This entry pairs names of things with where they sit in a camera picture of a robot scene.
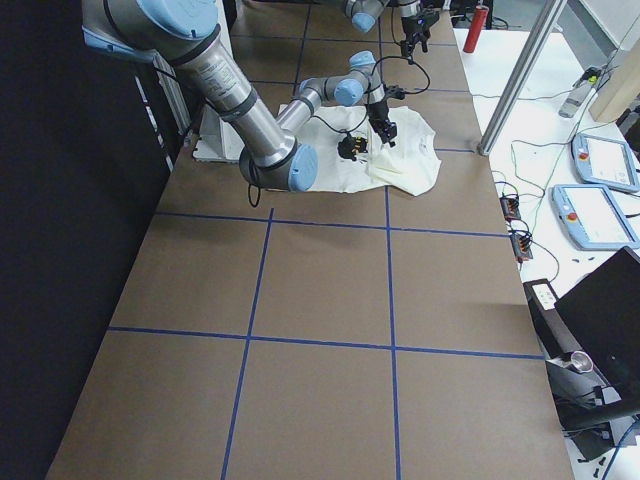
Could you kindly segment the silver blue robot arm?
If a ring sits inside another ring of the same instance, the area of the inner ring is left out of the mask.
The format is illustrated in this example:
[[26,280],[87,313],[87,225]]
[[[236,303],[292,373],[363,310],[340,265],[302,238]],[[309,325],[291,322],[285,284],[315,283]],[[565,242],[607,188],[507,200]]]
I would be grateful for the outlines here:
[[[351,21],[360,32],[369,32],[384,13],[390,1],[379,0],[339,0],[320,1],[320,4],[332,5]],[[428,51],[431,27],[440,19],[440,12],[432,1],[393,1],[399,10],[405,39],[397,43],[401,56],[412,58],[417,45],[423,52]]]
[[146,63],[160,55],[186,73],[243,141],[239,166],[256,187],[302,192],[313,185],[318,155],[296,132],[325,102],[363,103],[374,132],[382,142],[393,142],[397,127],[371,52],[354,54],[345,75],[303,82],[273,116],[223,45],[219,15],[213,1],[85,1],[82,29],[86,45],[101,53]]

